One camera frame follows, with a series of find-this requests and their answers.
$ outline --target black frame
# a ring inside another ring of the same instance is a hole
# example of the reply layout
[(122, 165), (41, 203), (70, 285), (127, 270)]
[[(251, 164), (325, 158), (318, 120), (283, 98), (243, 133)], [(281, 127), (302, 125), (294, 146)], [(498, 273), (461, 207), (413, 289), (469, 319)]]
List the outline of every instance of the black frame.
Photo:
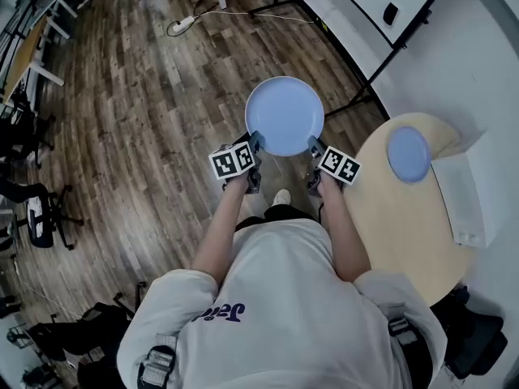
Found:
[[(430, 7), (432, 3), (434, 3), (435, 0), (426, 0), (422, 8), (418, 11), (415, 17), (410, 21), (410, 23), (407, 25), (407, 27), (404, 29), (402, 34), (398, 37), (398, 39), (393, 44), (388, 37), (382, 32), (380, 27), (373, 21), (373, 19), (355, 2), (354, 0), (350, 0), (369, 20), (370, 22), (375, 26), (377, 31), (382, 35), (382, 37), (386, 40), (386, 42), (391, 47), (392, 51), (391, 53), (382, 61), (380, 66), (377, 68), (377, 70), (373, 73), (373, 75), (366, 79), (364, 74), (361, 72), (360, 68), (358, 67), (357, 63), (351, 55), (348, 53), (346, 48), (341, 44), (341, 42), (328, 30), (328, 27), (325, 26), (325, 23), (321, 18), (303, 1), (303, 0), (285, 0), (284, 2), (280, 2), (279, 0), (274, 0), (273, 4), (268, 4), (267, 6), (258, 7), (256, 9), (250, 10), (248, 13), (251, 17), (254, 17), (255, 13), (258, 13), (260, 11), (265, 11), (268, 9), (272, 9), (273, 7), (278, 6), (284, 6), (285, 4), (290, 3), (297, 3), (307, 14), (311, 16), (311, 18), (314, 20), (314, 23), (317, 24), (317, 26), (326, 34), (328, 39), (331, 41), (333, 46), (338, 50), (338, 52), (341, 54), (343, 59), (345, 60), (346, 64), (352, 68), (355, 75), (357, 76), (357, 79), (360, 83), (363, 83), (360, 89), (357, 91), (357, 94), (350, 100), (350, 102), (347, 105), (344, 105), (338, 109), (334, 109), (333, 111), (327, 113), (324, 115), (324, 118), (330, 118), (337, 113), (340, 113), (342, 111), (345, 111), (347, 109), (350, 109), (354, 107), (357, 104), (360, 104), (362, 102), (368, 102), (371, 100), (374, 100), (379, 107), (380, 111), (382, 111), (384, 117), (386, 119), (389, 119), (388, 113), (385, 110), (385, 108), (382, 106), (382, 103), (380, 102), (379, 97), (376, 95), (373, 87), (371, 86), (375, 79), (384, 71), (384, 69), (391, 63), (391, 61), (398, 55), (398, 53), (402, 49), (407, 48), (407, 41), (414, 35), (414, 33), (420, 28), (422, 24), (428, 24), (427, 18), (429, 17), (429, 14), (431, 13)], [(369, 95), (365, 97), (361, 97), (362, 94), (365, 91), (369, 91)]]

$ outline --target light blue plate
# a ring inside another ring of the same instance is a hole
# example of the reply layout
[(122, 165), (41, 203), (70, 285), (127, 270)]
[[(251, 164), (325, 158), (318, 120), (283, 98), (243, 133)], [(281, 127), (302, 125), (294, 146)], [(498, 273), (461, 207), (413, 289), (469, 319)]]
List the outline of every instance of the light blue plate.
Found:
[(247, 100), (249, 134), (261, 134), (261, 147), (274, 156), (295, 156), (308, 149), (308, 138), (319, 138), (324, 108), (310, 85), (290, 76), (260, 83)]
[(420, 182), (431, 167), (429, 144), (420, 131), (412, 126), (401, 126), (389, 137), (388, 160), (400, 180)]

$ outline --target wood laminate flooring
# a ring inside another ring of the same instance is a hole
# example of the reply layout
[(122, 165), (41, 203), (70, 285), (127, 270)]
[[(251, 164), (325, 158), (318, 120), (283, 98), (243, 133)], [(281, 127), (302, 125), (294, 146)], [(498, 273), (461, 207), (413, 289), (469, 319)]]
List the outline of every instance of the wood laminate flooring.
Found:
[[(92, 0), (73, 39), (49, 48), (46, 67), (65, 79), (61, 88), (44, 80), (41, 90), (41, 116), (57, 117), (55, 149), (40, 171), (28, 169), (18, 181), (51, 191), (73, 185), (66, 213), (85, 225), (64, 223), (73, 251), (57, 234), (54, 248), (32, 247), (22, 228), (18, 276), (9, 251), (0, 255), (29, 323), (48, 322), (54, 312), (73, 320), (117, 291), (133, 305), (137, 281), (188, 265), (221, 197), (208, 154), (246, 131), (245, 104), (257, 84), (300, 78), (327, 112), (355, 94), (353, 73), (314, 24), (210, 14), (167, 36), (167, 25), (191, 15), (196, 1)], [(227, 1), (236, 12), (269, 2)], [(204, 0), (197, 13), (215, 2)], [(294, 5), (266, 14), (308, 20)], [(327, 120), (322, 138), (354, 155), (383, 121), (373, 104), (359, 105)], [(295, 206), (314, 212), (309, 156), (260, 157), (261, 192), (246, 197), (240, 219), (261, 215), (284, 187)], [(24, 207), (18, 212), (24, 216)]]

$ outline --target shoulder strap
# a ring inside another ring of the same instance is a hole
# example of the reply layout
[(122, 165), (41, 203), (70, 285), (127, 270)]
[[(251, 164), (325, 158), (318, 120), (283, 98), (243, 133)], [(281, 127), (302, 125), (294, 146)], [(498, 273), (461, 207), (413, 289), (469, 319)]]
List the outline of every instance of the shoulder strap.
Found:
[(402, 348), (413, 389), (427, 389), (432, 380), (432, 359), (422, 333), (404, 317), (390, 320), (388, 329)]
[(175, 368), (177, 355), (176, 339), (173, 336), (157, 336), (157, 343), (139, 366), (137, 375), (138, 389), (166, 389), (169, 376)]

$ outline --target power strip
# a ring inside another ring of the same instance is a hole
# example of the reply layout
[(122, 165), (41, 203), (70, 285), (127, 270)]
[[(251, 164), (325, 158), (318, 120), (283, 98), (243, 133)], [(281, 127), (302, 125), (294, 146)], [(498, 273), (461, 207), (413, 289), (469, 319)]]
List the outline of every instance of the power strip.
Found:
[(186, 17), (182, 22), (177, 23), (173, 26), (173, 36), (184, 33), (195, 22), (193, 16)]

